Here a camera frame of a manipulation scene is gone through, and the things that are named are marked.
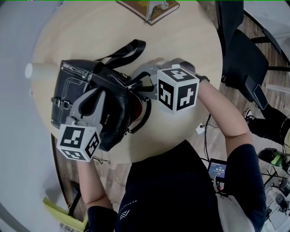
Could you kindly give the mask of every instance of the wooden floor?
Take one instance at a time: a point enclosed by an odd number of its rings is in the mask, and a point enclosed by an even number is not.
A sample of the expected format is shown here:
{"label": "wooden floor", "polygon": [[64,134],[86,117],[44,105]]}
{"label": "wooden floor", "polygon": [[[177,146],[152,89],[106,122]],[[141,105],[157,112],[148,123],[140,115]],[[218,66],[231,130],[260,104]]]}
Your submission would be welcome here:
{"label": "wooden floor", "polygon": [[[217,27],[217,19],[215,13],[214,2],[211,1],[200,1],[200,4],[207,12],[209,18],[213,21],[215,26]],[[255,25],[251,20],[249,20],[246,16],[244,16],[244,21],[242,25],[239,27],[241,31],[243,31],[249,38],[263,36],[261,30]],[[273,46],[269,43],[259,44],[258,47],[265,54],[269,61],[269,65],[271,66],[284,66],[286,67],[286,61],[279,55]],[[268,71],[266,78],[264,80],[264,84],[275,84],[284,87],[290,87],[290,77],[286,72],[277,72],[277,71]],[[290,109],[290,101],[289,94],[277,92],[273,90],[267,90],[264,88],[263,91],[266,94],[266,97],[269,103],[276,109],[282,111],[284,114],[289,115],[290,111],[286,109]],[[226,87],[224,84],[221,84],[219,91],[225,95],[238,109],[241,113],[243,113],[247,108],[251,108],[253,111],[253,115],[258,118],[263,118],[260,111],[256,108],[254,103],[249,103],[239,91],[235,89],[231,89]],[[282,150],[282,146],[271,142],[267,139],[259,138],[255,135],[254,137],[254,146],[257,152],[266,148],[273,147],[279,150]],[[203,151],[204,144],[204,134],[202,135],[194,135],[190,140],[193,147],[196,149],[197,153],[201,157],[205,157]],[[226,150],[225,150],[225,142],[224,137],[221,134],[220,130],[214,129],[212,127],[208,127],[207,131],[207,141],[208,141],[208,153],[210,158],[216,158],[219,160],[226,159]],[[74,161],[70,161],[65,159],[62,154],[56,152],[56,162],[58,165],[59,176],[63,185],[63,194],[68,202],[71,204],[74,199],[74,194],[72,192],[70,181],[73,180],[78,182],[78,173],[76,163]],[[125,184],[127,175],[129,173],[130,164],[117,164],[112,165],[108,163],[99,163],[95,161],[98,173],[101,177],[102,183],[105,187],[105,190],[108,194],[108,197],[113,202],[113,207],[116,211],[118,211],[120,202],[125,193]],[[270,165],[260,161],[260,169],[261,172],[266,172],[266,170],[271,169]],[[277,168],[278,173],[281,173],[283,176],[287,176],[286,173],[279,168]],[[82,201],[78,204],[74,216],[79,220],[83,219],[86,208]]]}

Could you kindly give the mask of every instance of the display screen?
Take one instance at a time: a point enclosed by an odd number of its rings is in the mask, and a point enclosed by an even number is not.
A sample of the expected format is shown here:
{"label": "display screen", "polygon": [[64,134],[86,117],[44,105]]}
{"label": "display screen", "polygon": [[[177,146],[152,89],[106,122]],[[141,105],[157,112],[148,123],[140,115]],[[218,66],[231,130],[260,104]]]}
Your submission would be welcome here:
{"label": "display screen", "polygon": [[220,177],[220,178],[225,178],[226,167],[227,167],[226,164],[218,164],[218,163],[212,162],[208,170],[208,174],[210,178],[214,179],[215,176]]}

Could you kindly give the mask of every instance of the round table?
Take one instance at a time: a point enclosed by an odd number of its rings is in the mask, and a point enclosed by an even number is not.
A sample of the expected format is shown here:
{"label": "round table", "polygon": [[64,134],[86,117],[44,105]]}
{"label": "round table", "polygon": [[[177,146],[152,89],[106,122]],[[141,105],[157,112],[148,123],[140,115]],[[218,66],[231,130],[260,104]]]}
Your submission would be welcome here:
{"label": "round table", "polygon": [[[144,40],[145,51],[134,62],[117,71],[132,74],[141,64],[158,57],[183,58],[195,65],[219,88],[222,50],[217,31],[196,1],[181,1],[173,13],[154,24],[115,1],[65,2],[44,27],[34,50],[34,63],[60,64],[65,59],[95,60],[117,51],[134,39]],[[57,138],[51,124],[56,79],[33,80],[33,98],[48,130]],[[162,112],[152,101],[150,118],[135,134],[127,134],[109,152],[96,150],[97,157],[113,163],[130,163],[161,154],[189,138],[207,117],[200,101],[183,113]]]}

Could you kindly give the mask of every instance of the cable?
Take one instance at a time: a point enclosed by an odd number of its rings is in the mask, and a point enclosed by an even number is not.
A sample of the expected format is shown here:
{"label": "cable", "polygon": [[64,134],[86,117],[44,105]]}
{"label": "cable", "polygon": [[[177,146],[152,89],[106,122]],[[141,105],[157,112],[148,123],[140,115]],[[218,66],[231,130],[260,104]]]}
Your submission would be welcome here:
{"label": "cable", "polygon": [[106,159],[101,159],[101,158],[98,158],[98,157],[95,157],[93,156],[92,157],[94,160],[97,160],[100,162],[100,164],[103,164],[104,162],[107,162],[108,164],[111,164],[111,162],[109,160],[106,160]]}
{"label": "cable", "polygon": [[212,126],[214,129],[218,128],[218,126],[213,126],[213,125],[210,125],[210,124],[208,124],[208,126]]}
{"label": "cable", "polygon": [[[286,119],[285,119],[284,122],[282,123],[281,128],[280,128],[280,131],[279,131],[279,135],[280,135],[280,138],[281,138],[282,141],[283,141],[283,139],[282,139],[282,136],[281,136],[281,130],[282,130],[283,124],[286,122],[286,120],[289,118],[289,116],[290,116],[290,114],[286,117]],[[286,153],[286,152],[284,152],[284,150],[285,150],[285,145],[286,145],[288,148],[290,148],[290,146],[288,146],[288,145],[283,141],[283,145],[282,145],[282,152],[283,152],[283,153]]]}
{"label": "cable", "polygon": [[209,156],[208,156],[208,143],[207,143],[207,128],[208,128],[208,123],[209,123],[209,120],[210,120],[211,116],[212,115],[209,114],[208,120],[207,120],[207,122],[205,124],[205,130],[204,130],[204,147],[203,147],[203,151],[204,151],[205,156],[208,159],[208,162],[209,162]]}
{"label": "cable", "polygon": [[[200,157],[201,158],[201,157]],[[204,160],[204,161],[207,161],[207,162],[209,162],[207,159],[204,159],[204,158],[201,158],[202,160]]]}

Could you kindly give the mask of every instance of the yellow object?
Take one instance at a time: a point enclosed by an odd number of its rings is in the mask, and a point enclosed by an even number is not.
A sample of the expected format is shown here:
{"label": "yellow object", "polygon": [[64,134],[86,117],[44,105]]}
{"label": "yellow object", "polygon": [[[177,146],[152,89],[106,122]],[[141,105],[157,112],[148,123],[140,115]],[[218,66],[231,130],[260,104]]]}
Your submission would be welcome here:
{"label": "yellow object", "polygon": [[278,162],[278,160],[281,158],[280,155],[276,155],[276,157],[271,161],[272,165],[276,165],[276,163]]}
{"label": "yellow object", "polygon": [[81,222],[73,218],[72,216],[69,216],[68,211],[55,205],[47,197],[43,199],[43,204],[57,221],[59,221],[60,223],[64,225],[69,226],[70,228],[74,230],[77,230],[79,232],[84,232],[87,222],[88,222],[87,213],[85,215],[83,222]]}

